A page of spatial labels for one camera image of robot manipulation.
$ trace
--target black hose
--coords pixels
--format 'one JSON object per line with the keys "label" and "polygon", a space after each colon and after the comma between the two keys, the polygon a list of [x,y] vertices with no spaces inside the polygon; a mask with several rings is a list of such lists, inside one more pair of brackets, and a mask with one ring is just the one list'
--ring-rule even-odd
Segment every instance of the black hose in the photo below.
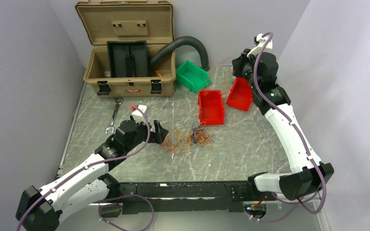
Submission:
{"label": "black hose", "polygon": [[194,47],[200,56],[200,63],[202,64],[202,69],[205,71],[209,71],[209,58],[208,52],[206,51],[205,46],[199,41],[197,38],[192,36],[182,36],[179,38],[174,39],[171,43],[168,43],[164,46],[158,53],[151,58],[149,61],[149,66],[154,67],[162,58],[171,54],[175,49],[180,46],[189,45]]}

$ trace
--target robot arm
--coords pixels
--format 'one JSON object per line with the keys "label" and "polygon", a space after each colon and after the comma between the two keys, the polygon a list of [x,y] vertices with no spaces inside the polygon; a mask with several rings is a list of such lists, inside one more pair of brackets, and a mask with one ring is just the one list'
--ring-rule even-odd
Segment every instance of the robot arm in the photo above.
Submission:
{"label": "robot arm", "polygon": [[[245,49],[240,57],[232,61],[233,75],[243,77],[249,82],[253,102],[272,125],[280,139],[290,164],[291,173],[258,173],[250,176],[248,178],[248,192],[256,196],[263,195],[264,192],[282,193],[287,199],[296,200],[321,190],[321,180],[311,160],[314,160],[321,170],[325,182],[330,179],[334,169],[330,163],[322,163],[320,157],[314,152],[303,135],[311,154],[310,156],[307,155],[303,142],[293,127],[293,124],[295,124],[298,130],[301,131],[290,98],[286,91],[276,83],[278,63],[275,55],[268,53],[272,47],[267,46],[260,60],[257,61],[257,54],[263,48],[267,39],[263,37],[263,34],[259,34],[255,38],[257,47],[251,50]],[[260,90],[267,99],[291,118],[291,122],[260,96],[254,84],[253,68],[255,62],[259,62],[257,64],[257,83]]]}
{"label": "robot arm", "polygon": [[[135,114],[131,116],[130,120],[123,121],[116,129],[116,133],[111,135],[79,166],[40,189],[30,186],[22,193],[16,212],[17,220],[20,220],[30,206],[42,195],[52,192],[26,217],[23,226],[27,231],[53,231],[63,220],[83,207],[106,198],[118,197],[121,194],[119,182],[107,172],[125,159],[96,165],[91,164],[126,156],[134,147],[146,141],[148,128],[144,122],[134,120],[134,116]],[[150,132],[148,142],[161,144],[167,136],[168,130],[162,128],[157,120],[154,120],[154,126],[155,132]],[[58,183],[69,179],[72,175],[74,177],[55,189]]]}

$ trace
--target red label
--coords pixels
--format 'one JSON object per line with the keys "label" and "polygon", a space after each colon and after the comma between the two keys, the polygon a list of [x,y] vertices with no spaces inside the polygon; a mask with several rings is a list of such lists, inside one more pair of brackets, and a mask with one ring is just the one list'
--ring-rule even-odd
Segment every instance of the red label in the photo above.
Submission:
{"label": "red label", "polygon": [[136,93],[136,92],[140,92],[141,90],[140,89],[127,89],[125,91],[128,93]]}

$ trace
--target toolbox lid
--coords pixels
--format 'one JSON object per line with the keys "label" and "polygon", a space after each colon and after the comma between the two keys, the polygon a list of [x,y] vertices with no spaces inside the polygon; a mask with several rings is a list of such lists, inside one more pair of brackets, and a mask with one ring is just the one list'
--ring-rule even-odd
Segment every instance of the toolbox lid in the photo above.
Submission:
{"label": "toolbox lid", "polygon": [[173,40],[172,4],[165,0],[79,1],[76,10],[95,46],[108,41],[166,44]]}

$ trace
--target toolbox latch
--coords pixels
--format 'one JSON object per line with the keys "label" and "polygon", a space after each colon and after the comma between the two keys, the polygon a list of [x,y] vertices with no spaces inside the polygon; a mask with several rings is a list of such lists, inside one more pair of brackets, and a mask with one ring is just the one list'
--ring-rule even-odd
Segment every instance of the toolbox latch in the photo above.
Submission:
{"label": "toolbox latch", "polygon": [[151,94],[161,94],[162,83],[160,79],[151,80]]}
{"label": "toolbox latch", "polygon": [[107,81],[98,81],[97,84],[100,89],[97,95],[109,95],[110,94],[111,88],[108,85]]}

